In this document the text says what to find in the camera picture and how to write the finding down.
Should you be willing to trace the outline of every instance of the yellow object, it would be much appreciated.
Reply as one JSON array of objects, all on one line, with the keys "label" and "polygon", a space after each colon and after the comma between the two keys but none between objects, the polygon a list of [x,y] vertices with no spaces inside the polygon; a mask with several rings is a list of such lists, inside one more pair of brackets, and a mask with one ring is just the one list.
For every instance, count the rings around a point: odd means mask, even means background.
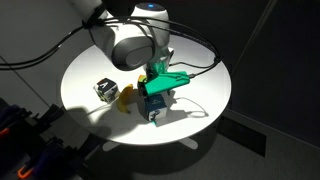
[{"label": "yellow object", "polygon": [[132,94],[132,91],[133,91],[133,85],[132,84],[127,85],[121,91],[121,93],[119,95],[119,98],[117,100],[117,107],[118,107],[118,110],[120,112],[130,114],[130,111],[128,110],[127,105],[128,105],[130,96]]}]

